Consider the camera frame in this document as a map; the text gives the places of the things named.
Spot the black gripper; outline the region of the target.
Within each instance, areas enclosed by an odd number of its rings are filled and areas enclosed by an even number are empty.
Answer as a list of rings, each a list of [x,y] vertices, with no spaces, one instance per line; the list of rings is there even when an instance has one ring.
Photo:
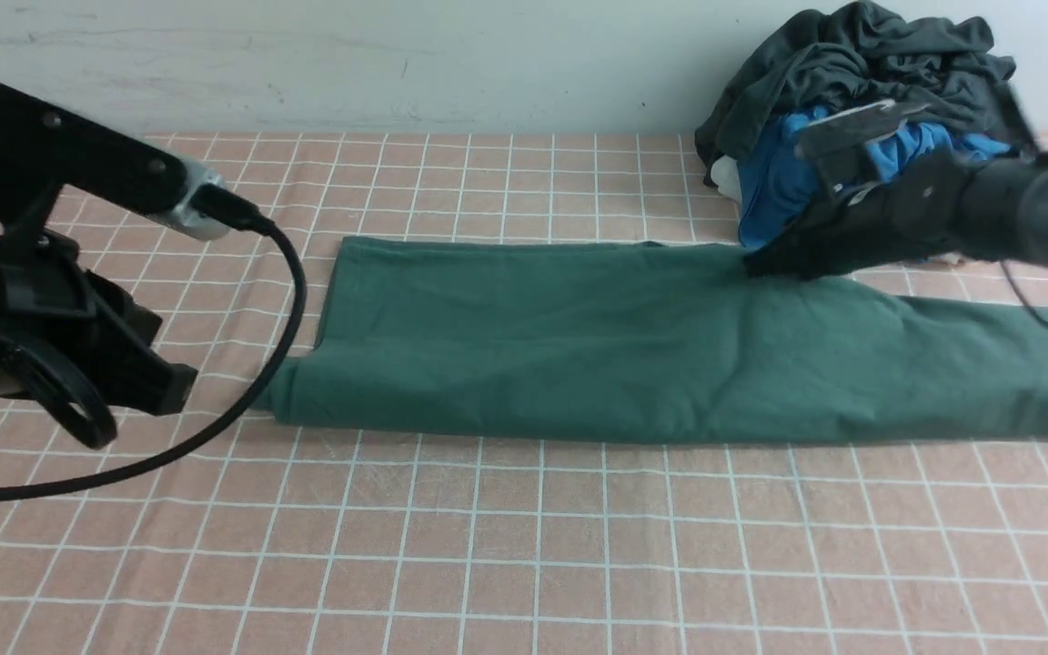
[[[789,227],[789,239],[744,254],[748,277],[816,279],[926,261],[956,267],[976,257],[955,235],[956,210],[976,174],[971,156],[920,155],[882,181],[868,150],[812,159],[824,192]]]
[[[7,351],[0,343],[0,398],[42,407],[84,447],[101,450],[119,431],[109,406],[182,413],[198,370],[155,353],[162,318],[82,269],[78,256],[74,240],[45,232],[30,256],[0,258],[0,335],[54,350]]]

